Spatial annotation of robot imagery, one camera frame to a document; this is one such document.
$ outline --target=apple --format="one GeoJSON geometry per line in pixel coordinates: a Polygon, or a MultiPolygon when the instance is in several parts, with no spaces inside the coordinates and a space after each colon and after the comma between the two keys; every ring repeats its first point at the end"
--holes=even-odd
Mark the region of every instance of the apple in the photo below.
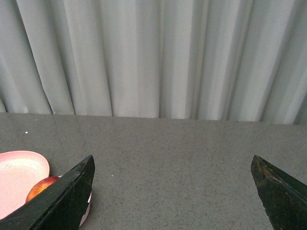
{"type": "Polygon", "coordinates": [[[57,181],[58,179],[59,179],[58,176],[50,176],[50,177],[47,177],[47,178],[41,180],[40,182],[38,182],[30,190],[25,202],[28,203],[30,200],[32,200],[34,197],[36,197],[38,194],[43,192],[51,184],[55,183],[55,181],[57,181]]]}

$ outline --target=white curtain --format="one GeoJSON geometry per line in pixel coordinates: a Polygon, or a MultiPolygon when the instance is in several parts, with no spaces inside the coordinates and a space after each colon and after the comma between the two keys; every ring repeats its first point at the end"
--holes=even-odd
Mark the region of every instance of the white curtain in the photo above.
{"type": "Polygon", "coordinates": [[[307,123],[306,0],[0,0],[0,112],[307,123]]]}

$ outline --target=speckled gray surface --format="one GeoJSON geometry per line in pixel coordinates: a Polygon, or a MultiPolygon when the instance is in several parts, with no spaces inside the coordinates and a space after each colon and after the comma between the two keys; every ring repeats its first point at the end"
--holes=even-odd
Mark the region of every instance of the speckled gray surface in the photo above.
{"type": "Polygon", "coordinates": [[[52,175],[94,156],[82,230],[271,230],[256,154],[307,184],[307,126],[0,114],[0,141],[0,152],[44,155],[52,175]]]}

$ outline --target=pink bowl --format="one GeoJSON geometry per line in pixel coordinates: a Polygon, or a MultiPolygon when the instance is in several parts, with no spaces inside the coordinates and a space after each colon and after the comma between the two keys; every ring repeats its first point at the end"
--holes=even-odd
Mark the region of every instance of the pink bowl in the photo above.
{"type": "Polygon", "coordinates": [[[0,219],[24,205],[31,188],[48,176],[48,161],[36,152],[0,154],[0,219]]]}

